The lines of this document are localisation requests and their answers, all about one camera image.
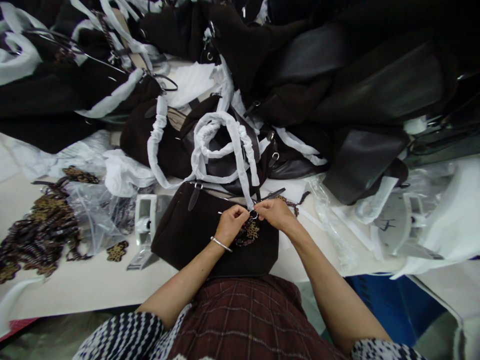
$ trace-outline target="brown suede handbag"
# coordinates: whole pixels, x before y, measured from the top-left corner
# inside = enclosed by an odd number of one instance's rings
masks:
[[[181,270],[215,235],[222,212],[244,198],[184,182],[176,191],[151,244],[151,251]],[[247,246],[235,241],[213,267],[210,277],[254,277],[269,273],[279,255],[279,231],[267,221],[257,221],[257,238]]]

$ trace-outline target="plaid skirt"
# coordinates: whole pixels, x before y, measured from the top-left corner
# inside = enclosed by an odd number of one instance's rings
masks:
[[[299,289],[273,275],[205,283],[168,358],[345,359],[308,322]]]

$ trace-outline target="floor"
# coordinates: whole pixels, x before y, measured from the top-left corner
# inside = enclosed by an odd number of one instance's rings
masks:
[[[328,339],[328,332],[317,308],[309,282],[297,283],[302,306],[308,320],[319,335]],[[104,321],[122,311],[84,312],[44,318],[25,334],[0,350],[0,360],[71,359],[82,342]],[[449,313],[439,317],[423,334],[415,349],[429,360],[452,359],[453,335],[457,322]]]

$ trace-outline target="striped sleeve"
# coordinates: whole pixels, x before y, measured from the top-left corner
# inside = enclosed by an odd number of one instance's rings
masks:
[[[126,312],[100,325],[73,359],[144,359],[162,335],[160,318],[149,312]]]
[[[350,355],[352,360],[426,360],[407,345],[379,339],[357,341]]]

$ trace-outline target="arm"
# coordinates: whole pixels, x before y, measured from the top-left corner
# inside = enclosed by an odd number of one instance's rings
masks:
[[[247,209],[240,205],[224,211],[220,217],[215,238],[229,247],[249,216]],[[223,247],[210,242],[201,253],[155,291],[136,311],[157,315],[165,329],[171,329],[182,309],[192,301],[224,252]]]
[[[349,355],[358,340],[390,340],[375,316],[328,261],[312,237],[281,200],[255,205],[259,219],[284,232],[300,256],[318,309],[337,348]]]

